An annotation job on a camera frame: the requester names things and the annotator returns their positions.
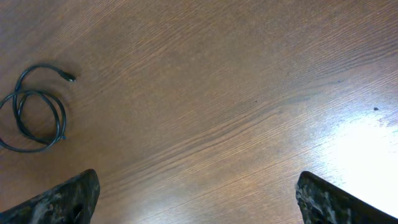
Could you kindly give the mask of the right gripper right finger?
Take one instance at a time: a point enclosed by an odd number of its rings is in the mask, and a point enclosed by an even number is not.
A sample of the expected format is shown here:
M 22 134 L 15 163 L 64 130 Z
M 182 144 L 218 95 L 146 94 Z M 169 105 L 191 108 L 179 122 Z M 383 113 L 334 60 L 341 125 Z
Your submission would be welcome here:
M 309 171 L 300 174 L 295 186 L 295 197 L 304 223 L 397 224 L 397 218 Z

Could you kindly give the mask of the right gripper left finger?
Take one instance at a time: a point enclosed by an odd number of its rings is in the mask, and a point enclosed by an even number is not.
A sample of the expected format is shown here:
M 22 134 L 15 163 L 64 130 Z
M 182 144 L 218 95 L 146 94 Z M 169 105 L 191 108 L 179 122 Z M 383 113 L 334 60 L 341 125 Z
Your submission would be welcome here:
M 89 224 L 100 196 L 94 169 L 87 169 L 25 202 L 1 212 L 1 224 Z

